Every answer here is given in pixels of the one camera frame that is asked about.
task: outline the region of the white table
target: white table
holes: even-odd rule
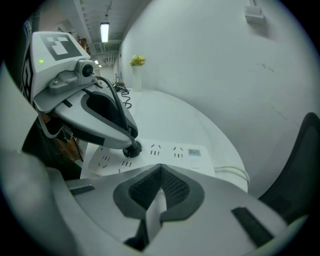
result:
[[[186,102],[154,90],[130,91],[130,113],[138,127],[138,139],[152,139],[206,147],[216,178],[248,191],[249,176],[243,162],[225,134],[200,111]],[[81,179],[96,177],[88,164],[98,145],[89,143]]]

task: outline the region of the power strip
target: power strip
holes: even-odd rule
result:
[[[99,176],[127,172],[136,168],[166,164],[215,177],[215,169],[207,149],[202,145],[166,142],[139,138],[142,152],[134,158],[122,150],[99,146],[88,168]]]

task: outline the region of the curved white wall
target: curved white wall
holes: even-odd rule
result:
[[[247,0],[145,0],[119,58],[127,87],[130,58],[144,55],[143,88],[186,101],[226,134],[255,196],[280,174],[306,113],[320,115],[313,46],[282,5],[257,2],[265,25],[246,23]]]

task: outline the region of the white vase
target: white vase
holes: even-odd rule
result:
[[[142,66],[132,66],[132,90],[135,92],[142,91],[142,84],[141,84],[141,68]]]

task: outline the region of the robotic arm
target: robotic arm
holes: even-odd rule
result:
[[[135,141],[137,125],[119,100],[110,81],[94,73],[94,62],[68,33],[35,32],[31,41],[31,80],[29,100],[39,114],[45,135],[60,132],[84,141],[121,149],[126,157],[142,150]],[[107,84],[101,87],[98,80]],[[54,117],[46,126],[42,114]]]

